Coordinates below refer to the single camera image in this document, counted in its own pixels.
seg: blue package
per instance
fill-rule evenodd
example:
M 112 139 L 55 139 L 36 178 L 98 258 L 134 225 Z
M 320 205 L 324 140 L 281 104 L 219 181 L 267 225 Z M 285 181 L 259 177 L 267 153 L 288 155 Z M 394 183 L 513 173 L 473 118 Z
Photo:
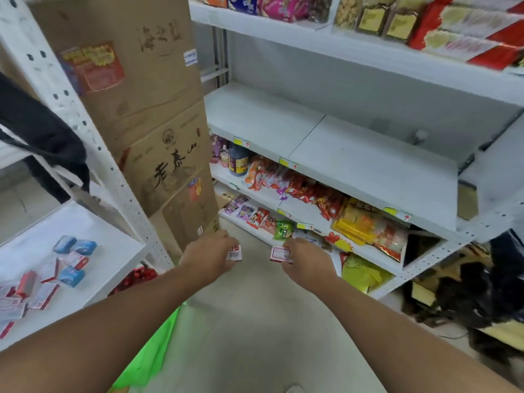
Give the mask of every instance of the blue package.
M 258 0 L 227 0 L 227 7 L 233 11 L 260 15 L 257 9 Z
M 76 285 L 82 281 L 85 276 L 85 271 L 76 270 L 71 266 L 63 269 L 58 275 L 58 279 L 64 284 L 68 284 L 71 287 L 76 287 Z
M 57 254 L 68 254 L 71 252 L 71 247 L 76 243 L 76 238 L 71 236 L 62 236 L 53 247 L 53 251 Z
M 71 247 L 71 252 L 75 251 L 80 255 L 89 256 L 95 251 L 96 242 L 89 240 L 78 240 L 75 245 Z

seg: person's left arm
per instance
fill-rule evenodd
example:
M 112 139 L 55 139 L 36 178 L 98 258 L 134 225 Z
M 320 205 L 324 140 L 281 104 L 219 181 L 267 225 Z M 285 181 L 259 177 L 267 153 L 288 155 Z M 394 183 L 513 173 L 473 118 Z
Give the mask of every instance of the person's left arm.
M 2 391 L 107 393 L 175 309 L 232 268 L 226 255 L 238 244 L 226 231 L 201 237 L 180 266 L 8 347 L 0 352 Z

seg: person's right arm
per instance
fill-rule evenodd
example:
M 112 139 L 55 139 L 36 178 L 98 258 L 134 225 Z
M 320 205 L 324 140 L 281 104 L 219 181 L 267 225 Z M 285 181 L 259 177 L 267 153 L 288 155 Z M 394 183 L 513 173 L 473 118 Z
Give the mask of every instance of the person's right arm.
M 285 273 L 337 317 L 388 393 L 517 393 L 518 388 L 337 277 L 331 257 L 289 239 Z

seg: person's left hand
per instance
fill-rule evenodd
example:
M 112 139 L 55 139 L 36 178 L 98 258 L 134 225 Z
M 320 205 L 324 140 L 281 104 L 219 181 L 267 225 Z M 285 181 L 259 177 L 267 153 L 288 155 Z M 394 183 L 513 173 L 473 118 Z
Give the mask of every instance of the person's left hand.
M 186 247 L 180 258 L 180 266 L 194 272 L 203 284 L 209 285 L 231 270 L 235 261 L 226 260 L 226 256 L 231 247 L 236 245 L 239 245 L 239 241 L 229 237 L 225 230 L 202 236 Z

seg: floor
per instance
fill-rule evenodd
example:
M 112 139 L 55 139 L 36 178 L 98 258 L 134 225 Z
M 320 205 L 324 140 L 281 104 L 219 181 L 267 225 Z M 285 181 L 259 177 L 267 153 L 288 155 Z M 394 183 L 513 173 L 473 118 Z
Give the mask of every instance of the floor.
M 57 205 L 32 179 L 0 192 L 0 213 L 9 221 L 0 224 L 0 242 Z M 293 383 L 306 392 L 384 392 L 331 312 L 268 261 L 270 247 L 228 221 L 221 225 L 240 240 L 244 261 L 187 301 L 160 374 L 130 392 L 279 393 Z M 382 302 L 400 311 L 398 294 Z M 429 330 L 486 362 L 461 327 Z

